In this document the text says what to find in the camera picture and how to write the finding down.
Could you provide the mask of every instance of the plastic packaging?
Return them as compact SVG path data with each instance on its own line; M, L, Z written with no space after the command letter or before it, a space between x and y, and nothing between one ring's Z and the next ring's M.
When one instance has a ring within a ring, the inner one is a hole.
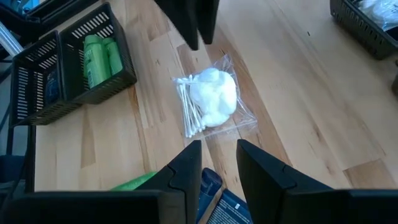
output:
M182 105L183 135L201 139L257 126L257 119L240 98L238 79L229 55L210 68L174 78Z
M363 0L358 7L383 31L398 26L398 0Z

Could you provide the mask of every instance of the clear plastic bag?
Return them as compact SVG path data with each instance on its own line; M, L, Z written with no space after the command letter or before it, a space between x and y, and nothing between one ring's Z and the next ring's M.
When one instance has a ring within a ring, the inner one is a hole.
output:
M383 31L398 26L398 0L363 0L358 7Z
M182 108L185 139L203 139L239 129L252 130L257 119L241 99L229 55L211 67L183 78L173 78Z

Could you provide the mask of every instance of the metal pole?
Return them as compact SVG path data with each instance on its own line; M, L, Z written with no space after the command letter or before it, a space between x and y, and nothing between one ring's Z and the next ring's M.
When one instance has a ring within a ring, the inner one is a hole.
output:
M15 57L24 49L2 22L0 22L0 44L7 50L11 57Z

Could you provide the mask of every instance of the black wire basket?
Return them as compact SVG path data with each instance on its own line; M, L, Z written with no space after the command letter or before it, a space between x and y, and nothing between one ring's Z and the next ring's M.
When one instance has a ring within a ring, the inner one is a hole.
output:
M330 0L330 14L376 59L384 59L398 47L398 35L384 32L356 6L358 0Z
M119 48L123 69L89 88L84 77L84 40L87 35L112 37ZM137 82L126 36L109 3L104 3L60 33L61 68L67 100L99 104Z
M66 101L61 80L58 32L54 31L12 60L10 127L46 125L77 109ZM54 73L58 97L47 102L47 76Z

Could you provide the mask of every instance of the wood grain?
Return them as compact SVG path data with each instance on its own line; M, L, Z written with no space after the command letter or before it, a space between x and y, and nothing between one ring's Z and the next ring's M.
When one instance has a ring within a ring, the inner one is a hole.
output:
M107 2L124 27L138 82L37 127L37 191L108 190L161 169L191 141L182 134L172 79L224 54L257 119L254 129L198 136L203 167L219 173L224 187L244 198L239 138L334 188L397 187L398 102L389 91L396 68L392 59L373 60L340 29L327 1L221 1L213 44L200 40L196 52L153 1Z

